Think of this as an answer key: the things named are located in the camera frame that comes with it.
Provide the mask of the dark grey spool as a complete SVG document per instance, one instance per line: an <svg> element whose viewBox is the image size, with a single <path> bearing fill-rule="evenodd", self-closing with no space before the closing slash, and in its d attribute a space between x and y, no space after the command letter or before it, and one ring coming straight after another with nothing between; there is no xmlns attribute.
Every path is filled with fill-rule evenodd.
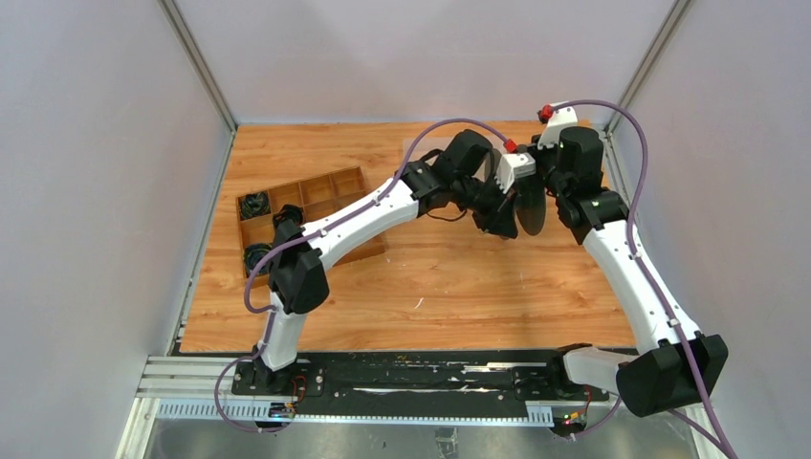
<svg viewBox="0 0 811 459"><path fill-rule="evenodd" d="M525 177L515 183L515 216L529 235L539 235L545 225L546 190L537 177Z"/></svg>

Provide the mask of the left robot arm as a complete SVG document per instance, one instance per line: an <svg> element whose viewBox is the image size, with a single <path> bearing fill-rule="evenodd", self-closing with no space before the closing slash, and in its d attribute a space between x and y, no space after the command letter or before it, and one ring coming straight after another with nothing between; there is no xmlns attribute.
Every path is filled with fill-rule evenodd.
<svg viewBox="0 0 811 459"><path fill-rule="evenodd" d="M255 352L262 362L259 386L271 395L291 387L304 323L329 296L327 274L345 255L447 205L471 212L486 233L515 238L515 188L535 172L534 159L510 141L496 148L466 129L444 148L405 158L392 178L335 213L308 223L293 209L278 213L271 250L259 263L269 270L271 289L270 317Z"/></svg>

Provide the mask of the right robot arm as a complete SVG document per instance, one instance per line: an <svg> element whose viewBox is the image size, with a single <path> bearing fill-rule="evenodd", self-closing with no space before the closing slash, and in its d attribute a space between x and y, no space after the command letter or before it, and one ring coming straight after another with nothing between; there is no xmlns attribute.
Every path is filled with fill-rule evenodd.
<svg viewBox="0 0 811 459"><path fill-rule="evenodd" d="M559 220L603 271L631 326L636 355L587 344L559 349L549 390L569 399L585 385L620 396L636 416L707 401L727 358L719 335L704 334L649 265L628 204L603 186L603 142L596 130L565 127L533 136L528 151Z"/></svg>

